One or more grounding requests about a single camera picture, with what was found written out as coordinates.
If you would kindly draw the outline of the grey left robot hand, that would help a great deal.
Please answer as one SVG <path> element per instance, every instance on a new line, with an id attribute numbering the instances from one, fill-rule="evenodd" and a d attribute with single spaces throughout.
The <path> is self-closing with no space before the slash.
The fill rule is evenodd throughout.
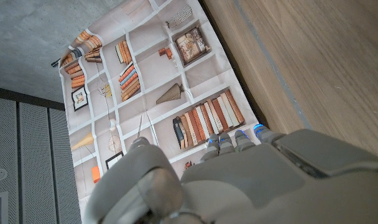
<path id="1" fill-rule="evenodd" d="M 178 176 L 144 137 L 97 183 L 84 223 L 378 223 L 378 156 L 309 129 L 209 138 Z"/>

